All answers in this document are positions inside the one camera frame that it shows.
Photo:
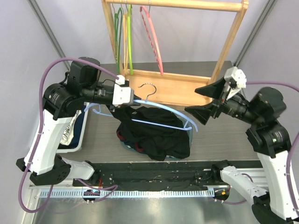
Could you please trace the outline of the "light blue hanger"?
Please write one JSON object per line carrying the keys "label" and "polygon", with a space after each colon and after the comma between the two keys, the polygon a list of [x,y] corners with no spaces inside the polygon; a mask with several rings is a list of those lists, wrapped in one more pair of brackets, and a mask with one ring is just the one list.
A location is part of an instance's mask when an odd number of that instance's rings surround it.
{"label": "light blue hanger", "polygon": [[132,122],[142,123],[151,126],[158,126],[180,131],[198,131],[198,126],[190,117],[182,112],[159,103],[149,101],[149,97],[157,92],[157,87],[153,83],[143,83],[138,86],[142,88],[146,85],[154,87],[152,93],[148,93],[144,100],[134,100],[137,104],[147,105],[149,107],[140,107],[128,112],[128,119]]}

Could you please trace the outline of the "navy maroon-trim tank top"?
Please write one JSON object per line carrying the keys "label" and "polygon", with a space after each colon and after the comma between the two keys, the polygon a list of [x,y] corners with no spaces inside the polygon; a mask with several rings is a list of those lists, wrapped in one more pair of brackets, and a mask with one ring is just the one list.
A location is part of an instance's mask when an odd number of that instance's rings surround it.
{"label": "navy maroon-trim tank top", "polygon": [[129,151],[133,151],[133,152],[137,152],[137,153],[140,153],[140,154],[146,154],[145,150],[138,145],[138,143],[134,143],[134,142],[131,142],[129,140],[127,140],[122,134],[121,134],[121,131],[120,130],[117,130],[116,131],[116,135],[117,137],[119,138],[120,140],[120,143],[121,145],[129,150]]}

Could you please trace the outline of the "green hanger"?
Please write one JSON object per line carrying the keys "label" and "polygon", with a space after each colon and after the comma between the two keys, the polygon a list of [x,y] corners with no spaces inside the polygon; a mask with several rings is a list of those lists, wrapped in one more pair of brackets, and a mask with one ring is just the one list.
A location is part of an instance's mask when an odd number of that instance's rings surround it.
{"label": "green hanger", "polygon": [[121,49],[121,34],[122,34],[122,18],[123,18],[123,11],[121,8],[119,8],[117,11],[113,7],[114,12],[114,40],[115,40],[115,61],[116,61],[116,67],[117,71],[120,74],[121,73],[121,61],[120,61],[120,49]]}

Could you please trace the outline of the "neon yellow hanger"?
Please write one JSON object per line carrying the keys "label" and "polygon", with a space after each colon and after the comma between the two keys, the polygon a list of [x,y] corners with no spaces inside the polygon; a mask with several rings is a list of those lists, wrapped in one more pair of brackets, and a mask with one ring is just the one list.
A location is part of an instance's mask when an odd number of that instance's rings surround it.
{"label": "neon yellow hanger", "polygon": [[128,59],[129,59],[130,75],[133,75],[131,19],[132,19],[132,5],[129,5],[128,8],[127,8]]}

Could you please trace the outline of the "pink hanger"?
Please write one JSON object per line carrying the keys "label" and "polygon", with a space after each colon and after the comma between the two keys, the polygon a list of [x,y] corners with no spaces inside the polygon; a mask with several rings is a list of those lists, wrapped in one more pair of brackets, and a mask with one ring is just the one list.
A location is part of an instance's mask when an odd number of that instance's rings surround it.
{"label": "pink hanger", "polygon": [[160,75],[163,76],[164,68],[163,68],[162,57],[161,57],[161,53],[160,53],[160,48],[159,48],[159,43],[158,43],[155,27],[154,27],[153,21],[150,16],[150,12],[145,6],[140,6],[140,14],[141,14],[142,21],[143,21],[144,27],[146,29],[148,38],[149,38],[149,42],[150,42],[153,52],[154,52],[155,59],[158,64]]}

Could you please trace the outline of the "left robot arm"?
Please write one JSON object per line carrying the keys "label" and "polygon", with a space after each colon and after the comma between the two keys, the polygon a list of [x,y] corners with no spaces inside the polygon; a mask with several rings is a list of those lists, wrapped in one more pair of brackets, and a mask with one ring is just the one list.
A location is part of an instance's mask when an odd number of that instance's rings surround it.
{"label": "left robot arm", "polygon": [[[49,71],[58,63],[70,61],[70,71],[62,82],[44,89]],[[35,141],[17,167],[36,186],[56,185],[65,179],[83,180],[95,186],[100,171],[89,161],[78,162],[57,154],[63,133],[84,103],[110,106],[112,109],[133,105],[134,90],[123,75],[116,75],[100,66],[93,58],[64,57],[53,61],[42,75],[39,86],[40,121]]]}

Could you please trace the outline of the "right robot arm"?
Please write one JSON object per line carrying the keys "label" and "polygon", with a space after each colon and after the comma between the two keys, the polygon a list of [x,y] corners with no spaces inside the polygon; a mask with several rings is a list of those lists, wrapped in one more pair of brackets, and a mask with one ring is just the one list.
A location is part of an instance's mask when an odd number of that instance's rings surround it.
{"label": "right robot arm", "polygon": [[262,164],[268,188],[256,186],[227,160],[212,166],[212,181],[233,187],[250,204],[261,224],[297,222],[299,194],[291,168],[296,142],[290,141],[288,131],[278,121],[286,110],[282,93],[265,86],[248,101],[238,92],[236,81],[224,79],[199,87],[195,92],[212,99],[207,105],[185,109],[200,123],[206,124],[209,118],[224,113],[250,125],[246,135]]}

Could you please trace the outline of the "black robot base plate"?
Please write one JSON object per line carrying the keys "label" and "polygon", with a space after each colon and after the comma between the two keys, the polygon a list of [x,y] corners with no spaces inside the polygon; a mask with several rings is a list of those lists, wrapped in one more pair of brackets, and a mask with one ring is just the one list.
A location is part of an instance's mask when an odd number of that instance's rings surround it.
{"label": "black robot base plate", "polygon": [[95,187],[118,186],[119,191],[190,191],[227,186],[212,163],[205,161],[95,163],[85,182]]}

